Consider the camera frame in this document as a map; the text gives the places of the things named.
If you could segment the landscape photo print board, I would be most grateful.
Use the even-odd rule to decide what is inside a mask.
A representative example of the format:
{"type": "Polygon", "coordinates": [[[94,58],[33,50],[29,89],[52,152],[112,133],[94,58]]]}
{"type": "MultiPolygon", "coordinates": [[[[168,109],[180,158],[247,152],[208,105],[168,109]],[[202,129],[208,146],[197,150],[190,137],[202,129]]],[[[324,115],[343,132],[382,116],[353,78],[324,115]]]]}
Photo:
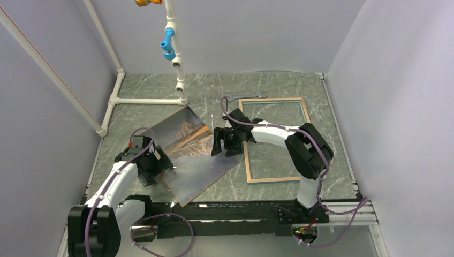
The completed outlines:
{"type": "Polygon", "coordinates": [[[182,207],[239,163],[236,157],[225,157],[225,152],[211,155],[214,133],[190,107],[176,111],[152,130],[155,144],[173,163],[161,177],[173,201],[182,207]]]}

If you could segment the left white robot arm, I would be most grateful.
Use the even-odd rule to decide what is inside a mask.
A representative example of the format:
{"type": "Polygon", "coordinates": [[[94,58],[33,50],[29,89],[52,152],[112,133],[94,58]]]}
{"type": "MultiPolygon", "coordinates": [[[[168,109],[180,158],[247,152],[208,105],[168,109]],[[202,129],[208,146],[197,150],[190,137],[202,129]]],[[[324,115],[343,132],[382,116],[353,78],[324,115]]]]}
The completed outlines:
{"type": "Polygon", "coordinates": [[[152,137],[133,136],[120,152],[107,179],[83,205],[70,209],[67,219],[69,256],[116,256],[122,234],[137,221],[146,225],[153,220],[150,196],[125,196],[138,180],[144,187],[156,184],[155,178],[173,163],[152,137]]]}

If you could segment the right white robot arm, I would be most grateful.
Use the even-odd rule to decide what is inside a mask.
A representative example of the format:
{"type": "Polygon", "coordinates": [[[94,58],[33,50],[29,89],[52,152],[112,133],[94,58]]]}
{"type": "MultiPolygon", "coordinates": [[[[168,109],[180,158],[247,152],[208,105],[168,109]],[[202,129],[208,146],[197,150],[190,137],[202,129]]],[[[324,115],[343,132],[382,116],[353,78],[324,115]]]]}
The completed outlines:
{"type": "Polygon", "coordinates": [[[268,143],[285,148],[301,176],[296,218],[301,222],[310,221],[316,214],[315,205],[319,199],[322,177],[329,170],[334,156],[315,126],[311,123],[284,126],[260,118],[250,120],[240,109],[222,118],[230,126],[214,128],[211,155],[216,156],[223,150],[226,151],[226,157],[243,154],[244,142],[268,143]]]}

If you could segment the blue wooden picture frame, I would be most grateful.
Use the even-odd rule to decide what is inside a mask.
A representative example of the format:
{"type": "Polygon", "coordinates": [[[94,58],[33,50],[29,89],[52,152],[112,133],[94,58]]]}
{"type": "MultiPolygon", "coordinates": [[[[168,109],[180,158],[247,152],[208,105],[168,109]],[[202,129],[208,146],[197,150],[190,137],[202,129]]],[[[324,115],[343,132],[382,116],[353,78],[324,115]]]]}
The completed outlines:
{"type": "MultiPolygon", "coordinates": [[[[298,126],[310,122],[303,97],[240,99],[239,109],[249,118],[262,118],[274,123],[298,126]]],[[[249,184],[297,182],[300,174],[294,168],[284,140],[290,131],[275,127],[255,127],[257,143],[244,142],[246,181],[249,184]]]]}

